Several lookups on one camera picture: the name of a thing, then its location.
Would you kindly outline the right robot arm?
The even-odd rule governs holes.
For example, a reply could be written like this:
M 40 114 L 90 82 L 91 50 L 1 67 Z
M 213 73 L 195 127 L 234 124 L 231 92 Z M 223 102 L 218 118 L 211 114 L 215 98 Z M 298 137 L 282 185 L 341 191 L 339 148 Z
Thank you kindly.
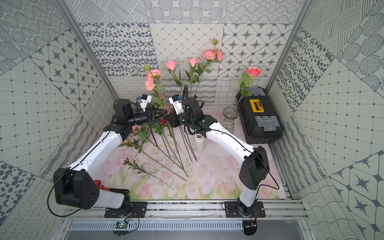
M 243 184 L 238 198 L 239 210 L 242 215 L 249 216 L 257 202 L 257 195 L 263 182 L 270 175 L 267 151 L 262 146 L 257 148 L 241 141 L 226 130 L 217 119 L 203 113 L 203 105 L 195 98 L 174 95 L 169 98 L 175 112 L 166 116 L 171 126 L 184 126 L 189 135 L 201 134 L 229 154 L 241 165 L 239 179 Z

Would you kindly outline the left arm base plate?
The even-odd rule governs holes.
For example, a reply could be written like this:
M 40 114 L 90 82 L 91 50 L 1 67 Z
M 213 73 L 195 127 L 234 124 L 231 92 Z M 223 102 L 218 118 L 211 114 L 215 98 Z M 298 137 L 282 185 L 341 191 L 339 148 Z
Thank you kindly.
M 133 218 L 144 218 L 147 211 L 148 202 L 123 203 L 119 209 L 106 209 L 105 218 L 126 218 L 133 215 Z

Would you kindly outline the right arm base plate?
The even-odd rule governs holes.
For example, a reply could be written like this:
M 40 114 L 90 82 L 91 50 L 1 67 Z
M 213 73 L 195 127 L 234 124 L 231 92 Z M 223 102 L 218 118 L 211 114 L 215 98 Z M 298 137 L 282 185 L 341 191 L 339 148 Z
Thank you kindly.
M 222 203 L 227 218 L 265 218 L 265 208 L 262 202 L 254 202 L 251 207 L 245 206 L 239 200 Z

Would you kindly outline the pink peony flower stem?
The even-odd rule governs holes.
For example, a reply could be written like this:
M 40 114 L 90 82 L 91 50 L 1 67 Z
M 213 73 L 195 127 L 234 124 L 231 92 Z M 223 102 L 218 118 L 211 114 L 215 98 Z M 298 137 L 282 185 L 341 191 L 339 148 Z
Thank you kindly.
M 199 78 L 196 80 L 194 84 L 197 84 L 194 95 L 197 95 L 198 89 L 200 87 L 200 84 L 202 82 L 203 76 L 205 73 L 209 74 L 212 72 L 210 69 L 210 66 L 214 63 L 221 63 L 224 59 L 223 52 L 219 49 L 219 40 L 216 38 L 212 39 L 212 45 L 214 46 L 211 50 L 206 50 L 203 55 L 203 62 L 201 63 L 199 60 L 199 64 L 196 67 L 196 75 L 199 75 Z

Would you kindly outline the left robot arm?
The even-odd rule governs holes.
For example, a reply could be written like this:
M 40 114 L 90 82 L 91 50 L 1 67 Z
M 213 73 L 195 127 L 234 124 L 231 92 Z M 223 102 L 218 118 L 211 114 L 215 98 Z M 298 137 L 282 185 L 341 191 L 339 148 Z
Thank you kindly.
M 147 103 L 142 100 L 136 104 L 127 99 L 114 102 L 115 114 L 111 123 L 103 129 L 101 137 L 77 161 L 55 171 L 50 193 L 55 195 L 57 204 L 79 210 L 104 208 L 116 217 L 133 215 L 129 190 L 100 188 L 94 177 L 112 151 L 133 131 L 134 126 L 156 123 L 165 118 L 167 110 L 148 107 Z

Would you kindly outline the large pink rose stem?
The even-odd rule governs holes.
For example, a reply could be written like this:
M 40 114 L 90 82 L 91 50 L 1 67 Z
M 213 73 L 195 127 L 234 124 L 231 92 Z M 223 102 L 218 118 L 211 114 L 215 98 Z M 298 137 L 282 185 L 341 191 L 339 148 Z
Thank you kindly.
M 252 92 L 249 87 L 254 83 L 255 78 L 262 73 L 262 70 L 257 67 L 249 67 L 243 72 L 242 79 L 239 81 L 240 86 L 240 98 L 237 101 L 236 107 L 244 97 L 249 97 Z

